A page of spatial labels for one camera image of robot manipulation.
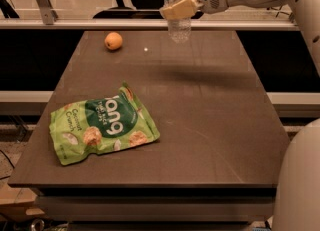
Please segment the clear plastic water bottle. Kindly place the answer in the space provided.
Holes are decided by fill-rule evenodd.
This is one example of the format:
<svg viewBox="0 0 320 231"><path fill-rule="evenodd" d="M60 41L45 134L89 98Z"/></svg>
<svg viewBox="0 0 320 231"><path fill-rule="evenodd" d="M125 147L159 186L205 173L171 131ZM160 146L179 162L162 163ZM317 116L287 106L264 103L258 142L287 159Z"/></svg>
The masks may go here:
<svg viewBox="0 0 320 231"><path fill-rule="evenodd" d="M179 0L164 0L164 6L168 7L170 4L178 1ZM191 34L190 18L168 20L167 24L169 36L175 43L184 43L189 39Z"/></svg>

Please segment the orange fruit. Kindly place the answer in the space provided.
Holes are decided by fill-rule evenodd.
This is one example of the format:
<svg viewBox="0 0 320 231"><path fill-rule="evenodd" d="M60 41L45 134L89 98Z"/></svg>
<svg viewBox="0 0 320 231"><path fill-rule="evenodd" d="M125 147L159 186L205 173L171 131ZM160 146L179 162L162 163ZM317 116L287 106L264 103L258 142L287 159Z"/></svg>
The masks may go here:
<svg viewBox="0 0 320 231"><path fill-rule="evenodd" d="M122 47L123 44L123 38L122 36L117 32L110 32L104 40L105 46L111 50L118 50Z"/></svg>

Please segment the green rice chips bag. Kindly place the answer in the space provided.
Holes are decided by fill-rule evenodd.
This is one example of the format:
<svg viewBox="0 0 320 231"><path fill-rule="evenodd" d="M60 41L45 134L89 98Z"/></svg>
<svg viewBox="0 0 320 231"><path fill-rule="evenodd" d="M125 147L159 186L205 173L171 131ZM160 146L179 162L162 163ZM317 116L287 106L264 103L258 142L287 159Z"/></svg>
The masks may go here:
<svg viewBox="0 0 320 231"><path fill-rule="evenodd" d="M114 97L69 103L50 117L50 135L63 166L90 154L127 150L160 137L148 110L126 83Z"/></svg>

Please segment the wooden boards under table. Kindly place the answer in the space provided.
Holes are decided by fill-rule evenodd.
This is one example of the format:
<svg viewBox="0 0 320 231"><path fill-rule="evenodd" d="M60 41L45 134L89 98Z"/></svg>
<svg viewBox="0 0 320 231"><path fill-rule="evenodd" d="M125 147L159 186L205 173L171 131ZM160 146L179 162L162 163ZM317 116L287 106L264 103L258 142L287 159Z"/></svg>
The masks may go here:
<svg viewBox="0 0 320 231"><path fill-rule="evenodd" d="M45 213L35 205L36 194L28 188L11 188L4 184L0 189L0 220L23 222Z"/></svg>

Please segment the left metal rail bracket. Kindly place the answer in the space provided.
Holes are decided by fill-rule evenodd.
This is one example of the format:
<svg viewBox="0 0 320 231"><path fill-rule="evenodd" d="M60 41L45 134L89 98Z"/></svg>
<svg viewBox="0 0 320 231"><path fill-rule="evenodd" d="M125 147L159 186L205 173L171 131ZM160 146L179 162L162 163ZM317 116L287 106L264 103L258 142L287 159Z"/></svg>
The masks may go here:
<svg viewBox="0 0 320 231"><path fill-rule="evenodd" d="M42 22L45 25L53 25L58 18L57 13L52 7L50 0L36 0L41 14Z"/></svg>

